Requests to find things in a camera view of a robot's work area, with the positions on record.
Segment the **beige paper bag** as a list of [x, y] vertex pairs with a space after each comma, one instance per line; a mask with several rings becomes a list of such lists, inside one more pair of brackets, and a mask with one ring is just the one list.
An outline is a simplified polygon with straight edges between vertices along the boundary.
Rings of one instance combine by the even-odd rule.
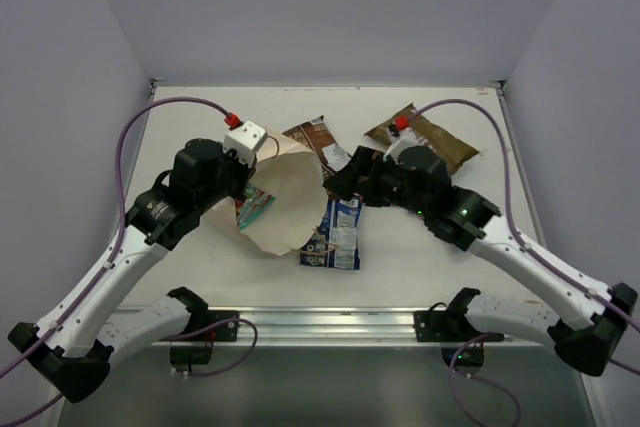
[[250, 185], [270, 195], [272, 201], [248, 226], [238, 226], [231, 198], [211, 208], [204, 219], [267, 254], [283, 256], [300, 250], [320, 226], [328, 202], [322, 165], [315, 152], [284, 135], [268, 132], [257, 153]]

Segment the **light blue snack bag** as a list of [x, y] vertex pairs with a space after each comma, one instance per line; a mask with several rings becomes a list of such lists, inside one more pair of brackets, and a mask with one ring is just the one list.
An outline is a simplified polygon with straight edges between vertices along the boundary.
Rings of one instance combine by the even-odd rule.
[[[400, 117], [410, 117], [417, 111], [413, 103], [392, 115], [391, 118], [371, 128], [365, 136], [388, 148], [392, 144], [389, 126]], [[443, 127], [429, 121], [424, 116], [410, 121], [409, 131], [419, 145], [429, 147], [442, 158], [450, 175], [455, 174], [468, 161], [480, 154], [480, 151], [457, 138]]]

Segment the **green snack packet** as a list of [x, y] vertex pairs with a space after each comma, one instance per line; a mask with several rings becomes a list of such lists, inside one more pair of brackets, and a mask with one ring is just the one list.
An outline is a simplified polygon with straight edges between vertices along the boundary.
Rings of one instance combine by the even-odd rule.
[[242, 231], [258, 219], [275, 201], [275, 198], [249, 184], [242, 200], [235, 201], [236, 227]]

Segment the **blue snack packet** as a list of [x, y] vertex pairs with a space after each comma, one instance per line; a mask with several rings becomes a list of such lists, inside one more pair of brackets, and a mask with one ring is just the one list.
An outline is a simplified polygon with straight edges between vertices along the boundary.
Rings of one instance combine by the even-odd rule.
[[358, 195], [350, 200], [330, 199], [320, 225], [301, 248], [299, 264], [358, 271], [358, 224], [362, 207]]

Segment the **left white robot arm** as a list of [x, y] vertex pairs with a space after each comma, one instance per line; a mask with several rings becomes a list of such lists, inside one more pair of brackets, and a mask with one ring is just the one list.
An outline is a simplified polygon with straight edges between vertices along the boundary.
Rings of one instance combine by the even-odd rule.
[[128, 210], [104, 254], [59, 305], [35, 323], [21, 322], [9, 342], [69, 402], [92, 395], [120, 361], [166, 338], [201, 337], [207, 303], [178, 287], [128, 324], [112, 314], [142, 277], [220, 201], [239, 199], [255, 171], [257, 146], [194, 139], [173, 167]]

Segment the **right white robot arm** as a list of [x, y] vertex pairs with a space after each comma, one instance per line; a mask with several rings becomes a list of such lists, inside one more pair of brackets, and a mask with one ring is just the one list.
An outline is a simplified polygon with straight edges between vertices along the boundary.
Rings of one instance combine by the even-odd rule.
[[454, 338], [504, 334], [550, 346], [565, 364], [593, 377], [612, 364], [637, 292], [589, 277], [520, 233], [495, 204], [453, 185], [445, 161], [429, 148], [383, 153], [360, 146], [326, 185], [342, 199], [359, 195], [367, 206], [417, 215], [436, 238], [493, 264], [542, 302], [510, 305], [464, 288], [445, 316]]

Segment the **brown kettle chips bag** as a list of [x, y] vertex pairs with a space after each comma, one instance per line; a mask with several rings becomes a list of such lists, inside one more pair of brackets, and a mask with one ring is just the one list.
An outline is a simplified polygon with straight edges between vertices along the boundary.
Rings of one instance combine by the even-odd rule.
[[350, 160], [349, 154], [337, 143], [327, 127], [323, 115], [294, 126], [284, 131], [283, 135], [316, 154], [325, 181], [344, 168]]

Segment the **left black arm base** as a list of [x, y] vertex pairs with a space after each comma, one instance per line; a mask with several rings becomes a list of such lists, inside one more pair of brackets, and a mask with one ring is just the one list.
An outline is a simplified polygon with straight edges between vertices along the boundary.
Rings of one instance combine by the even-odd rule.
[[169, 342], [169, 362], [176, 370], [192, 372], [208, 364], [216, 342], [233, 343], [237, 339], [238, 311], [207, 310], [196, 314], [185, 329], [164, 342]]

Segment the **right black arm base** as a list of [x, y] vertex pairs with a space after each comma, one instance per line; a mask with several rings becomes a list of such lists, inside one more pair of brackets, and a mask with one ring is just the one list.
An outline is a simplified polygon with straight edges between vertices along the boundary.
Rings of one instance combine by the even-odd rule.
[[483, 341], [471, 344], [456, 354], [464, 342], [479, 336], [480, 332], [471, 327], [463, 316], [450, 313], [447, 303], [437, 302], [426, 309], [414, 311], [413, 328], [417, 342], [440, 346], [440, 356], [446, 366], [455, 360], [455, 368], [464, 375], [477, 374], [484, 366]]

